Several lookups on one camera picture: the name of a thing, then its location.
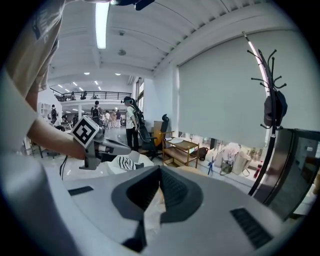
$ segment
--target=coat rack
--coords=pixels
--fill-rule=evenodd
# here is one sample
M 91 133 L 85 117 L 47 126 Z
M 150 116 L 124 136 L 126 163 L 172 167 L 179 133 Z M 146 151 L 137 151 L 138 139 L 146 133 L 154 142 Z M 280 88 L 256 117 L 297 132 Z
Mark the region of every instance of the coat rack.
M 242 33 L 243 33 L 245 39 L 249 42 L 250 46 L 252 46 L 247 35 L 244 32 L 242 32 Z M 257 56 L 256 54 L 254 54 L 250 50 L 247 50 L 247 52 L 252 54 L 254 57 L 256 57 L 260 60 L 260 63 L 258 63 L 258 65 L 262 65 L 262 67 L 264 68 L 265 74 L 266 74 L 266 78 L 267 78 L 267 81 L 264 81 L 263 79 L 259 79 L 259 78 L 251 78 L 251 80 L 257 80 L 257 81 L 264 82 L 264 84 L 262 82 L 260 82 L 260 85 L 268 89 L 268 93 L 270 94 L 270 98 L 271 98 L 271 126 L 267 127 L 263 124 L 260 124 L 260 126 L 265 129 L 271 129 L 271 135 L 270 135 L 269 145 L 268 145 L 268 149 L 267 149 L 267 152 L 265 155 L 263 165 L 261 167 L 261 170 L 259 172 L 258 177 L 256 178 L 255 183 L 253 184 L 252 188 L 250 189 L 250 191 L 248 193 L 250 196 L 252 196 L 254 194 L 254 192 L 256 191 L 257 187 L 259 186 L 260 181 L 262 180 L 264 174 L 266 173 L 267 167 L 269 165 L 269 162 L 270 162 L 270 159 L 272 156 L 272 152 L 273 152 L 273 149 L 275 146 L 276 131 L 282 129 L 282 126 L 277 127 L 277 89 L 281 89 L 281 88 L 287 86 L 287 84 L 284 83 L 281 86 L 275 85 L 275 82 L 277 80 L 279 80 L 280 78 L 282 78 L 282 76 L 279 76 L 276 79 L 274 79 L 275 57 L 273 57 L 273 55 L 277 52 L 276 49 L 270 54 L 267 61 L 266 61 L 266 59 L 260 49 L 258 49 L 259 56 Z

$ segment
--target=striped cloth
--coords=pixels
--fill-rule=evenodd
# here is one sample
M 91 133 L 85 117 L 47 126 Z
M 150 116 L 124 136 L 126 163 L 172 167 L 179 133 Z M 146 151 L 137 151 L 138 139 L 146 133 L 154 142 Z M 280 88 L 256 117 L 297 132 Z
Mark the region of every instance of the striped cloth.
M 136 165 L 135 165 L 134 161 L 132 161 L 128 157 L 119 156 L 118 157 L 118 164 L 121 169 L 124 169 L 127 171 L 132 171 L 132 170 L 136 169 Z

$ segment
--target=glass railing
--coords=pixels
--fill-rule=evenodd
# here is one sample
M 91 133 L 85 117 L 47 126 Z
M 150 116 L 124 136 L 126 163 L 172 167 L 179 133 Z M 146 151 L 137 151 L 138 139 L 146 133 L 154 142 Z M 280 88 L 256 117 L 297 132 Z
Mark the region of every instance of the glass railing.
M 50 88 L 59 102 L 77 101 L 77 100 L 123 100 L 125 97 L 131 97 L 129 92 L 117 91 L 81 91 L 60 93 Z

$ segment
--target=ceiling light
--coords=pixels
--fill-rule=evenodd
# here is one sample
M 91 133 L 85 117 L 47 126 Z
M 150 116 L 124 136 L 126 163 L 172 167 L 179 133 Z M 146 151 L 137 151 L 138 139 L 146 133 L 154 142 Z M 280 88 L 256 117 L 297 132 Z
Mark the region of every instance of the ceiling light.
M 95 4 L 95 35 L 98 49 L 107 47 L 107 21 L 109 13 L 109 2 L 98 2 Z

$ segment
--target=red object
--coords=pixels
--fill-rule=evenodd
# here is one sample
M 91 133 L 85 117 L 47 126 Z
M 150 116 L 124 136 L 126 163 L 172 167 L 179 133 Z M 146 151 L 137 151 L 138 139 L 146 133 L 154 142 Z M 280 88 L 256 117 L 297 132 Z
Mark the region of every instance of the red object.
M 258 167 L 256 168 L 255 173 L 254 173 L 254 175 L 253 175 L 253 177 L 254 177 L 255 179 L 258 177 L 258 174 L 259 174 L 259 172 L 260 172 L 260 170 L 261 170 L 263 161 L 260 161 L 260 163 L 261 163 L 261 164 L 258 164 Z

